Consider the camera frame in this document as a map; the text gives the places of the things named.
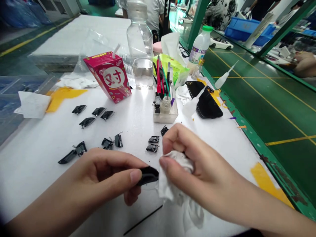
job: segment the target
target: person's arm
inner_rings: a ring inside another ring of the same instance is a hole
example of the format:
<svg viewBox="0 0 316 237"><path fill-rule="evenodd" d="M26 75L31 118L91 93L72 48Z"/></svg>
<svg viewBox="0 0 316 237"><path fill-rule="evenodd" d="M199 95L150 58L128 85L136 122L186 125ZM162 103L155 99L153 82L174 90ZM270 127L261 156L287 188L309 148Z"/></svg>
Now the person's arm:
<svg viewBox="0 0 316 237"><path fill-rule="evenodd" d="M258 2L258 0L255 0L255 1L253 2L253 4L252 4L251 7L250 7L250 10L252 10L252 9L255 7L255 5L257 4L257 2Z"/></svg>
<svg viewBox="0 0 316 237"><path fill-rule="evenodd" d="M123 17L126 19L128 18L127 10L125 10L124 8L123 8Z"/></svg>
<svg viewBox="0 0 316 237"><path fill-rule="evenodd" d="M281 0L275 2L275 3L273 4L273 6L269 9L268 12L271 12L280 2L281 2Z"/></svg>
<svg viewBox="0 0 316 237"><path fill-rule="evenodd" d="M193 161L193 174L175 160L159 162L167 178L215 216L259 229L269 237L314 237L316 223L241 176L217 151L182 124L163 136L163 153L184 152Z"/></svg>
<svg viewBox="0 0 316 237"><path fill-rule="evenodd" d="M69 236L107 201L124 194L127 205L136 202L146 166L128 153L90 149L5 227L19 237Z"/></svg>
<svg viewBox="0 0 316 237"><path fill-rule="evenodd" d="M295 56L299 62L294 69L294 74L298 77L316 76L316 59L313 53L301 52Z"/></svg>
<svg viewBox="0 0 316 237"><path fill-rule="evenodd" d="M163 27L163 25L164 25L165 1L164 0L158 0L158 4L159 4L159 23Z"/></svg>

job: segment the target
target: red juice box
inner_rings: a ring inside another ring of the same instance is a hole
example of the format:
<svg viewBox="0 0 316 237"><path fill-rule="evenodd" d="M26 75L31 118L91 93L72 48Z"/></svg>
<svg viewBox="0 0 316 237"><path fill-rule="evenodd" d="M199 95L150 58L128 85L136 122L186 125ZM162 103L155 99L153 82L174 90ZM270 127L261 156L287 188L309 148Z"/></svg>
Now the red juice box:
<svg viewBox="0 0 316 237"><path fill-rule="evenodd" d="M104 93L114 101L120 102L122 99L132 94L128 84L123 60L120 56L112 57L112 52L101 53L83 59L99 83Z"/></svg>

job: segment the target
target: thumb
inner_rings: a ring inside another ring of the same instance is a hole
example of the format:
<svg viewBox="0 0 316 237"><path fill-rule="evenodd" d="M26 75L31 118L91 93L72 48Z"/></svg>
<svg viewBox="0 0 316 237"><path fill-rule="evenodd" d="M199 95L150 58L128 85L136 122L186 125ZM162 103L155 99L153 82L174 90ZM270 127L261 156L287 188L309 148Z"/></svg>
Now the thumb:
<svg viewBox="0 0 316 237"><path fill-rule="evenodd" d="M201 190L203 190L203 182L201 180L187 172L178 162L170 157L161 157L159 163L170 182L191 198L195 200L200 199L199 195Z"/></svg>
<svg viewBox="0 0 316 237"><path fill-rule="evenodd" d="M139 169L130 169L113 174L96 185L101 202L109 201L134 187L142 177Z"/></svg>

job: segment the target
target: small glue bottle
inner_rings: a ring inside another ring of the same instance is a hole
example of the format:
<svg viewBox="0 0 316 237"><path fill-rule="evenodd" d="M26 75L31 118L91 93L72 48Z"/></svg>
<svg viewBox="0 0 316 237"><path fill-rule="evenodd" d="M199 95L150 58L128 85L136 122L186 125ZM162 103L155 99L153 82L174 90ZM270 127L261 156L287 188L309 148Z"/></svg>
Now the small glue bottle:
<svg viewBox="0 0 316 237"><path fill-rule="evenodd" d="M191 76L193 80L196 80L198 76L200 75L204 62L205 62L204 58L201 58L200 61L198 62L198 65L196 65L195 68L193 69L193 73Z"/></svg>
<svg viewBox="0 0 316 237"><path fill-rule="evenodd" d="M160 113L161 114L168 114L171 109L171 97L165 96L160 103Z"/></svg>

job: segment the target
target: black phone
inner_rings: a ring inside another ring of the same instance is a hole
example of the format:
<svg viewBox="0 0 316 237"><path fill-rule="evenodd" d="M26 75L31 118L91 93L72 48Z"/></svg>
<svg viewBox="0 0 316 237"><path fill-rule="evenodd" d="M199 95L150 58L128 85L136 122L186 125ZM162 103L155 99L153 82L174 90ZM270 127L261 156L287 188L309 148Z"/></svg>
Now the black phone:
<svg viewBox="0 0 316 237"><path fill-rule="evenodd" d="M196 97L205 87L204 84L199 81L187 81L185 84L192 98ZM223 116L222 110L206 88L198 101L197 114L203 119L215 119Z"/></svg>

